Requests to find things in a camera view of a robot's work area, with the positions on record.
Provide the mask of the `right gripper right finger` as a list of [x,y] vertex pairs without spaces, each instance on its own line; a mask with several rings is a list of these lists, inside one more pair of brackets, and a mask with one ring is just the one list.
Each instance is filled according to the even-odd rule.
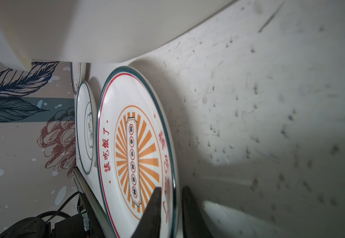
[[212,238],[199,206],[188,186],[182,189],[182,230],[184,238]]

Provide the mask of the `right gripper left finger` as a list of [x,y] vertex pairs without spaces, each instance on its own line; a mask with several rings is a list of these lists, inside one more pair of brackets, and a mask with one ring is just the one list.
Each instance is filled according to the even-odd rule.
[[162,189],[156,187],[132,238],[159,238],[161,227]]

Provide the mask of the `orange sunburst plate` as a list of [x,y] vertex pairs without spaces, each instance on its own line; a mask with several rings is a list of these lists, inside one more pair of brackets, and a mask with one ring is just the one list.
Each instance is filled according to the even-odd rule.
[[155,90],[136,69],[120,66],[108,76],[96,143],[101,196],[115,236],[133,235],[160,188],[160,236],[175,237],[180,196],[171,130]]
[[77,95],[80,83],[85,80],[87,63],[71,62],[71,84],[74,95]]

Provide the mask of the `white clover plate black rim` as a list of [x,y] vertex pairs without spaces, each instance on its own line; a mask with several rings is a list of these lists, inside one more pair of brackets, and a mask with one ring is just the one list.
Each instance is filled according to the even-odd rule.
[[97,105],[93,92],[85,81],[78,89],[75,118],[79,162],[83,173],[89,175],[97,161]]

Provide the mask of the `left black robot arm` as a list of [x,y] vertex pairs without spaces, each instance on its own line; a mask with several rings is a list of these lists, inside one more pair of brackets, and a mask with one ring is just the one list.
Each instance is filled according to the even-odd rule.
[[[76,196],[78,212],[71,216],[62,210]],[[56,211],[18,221],[0,238],[104,238],[104,232],[84,193],[75,192]]]

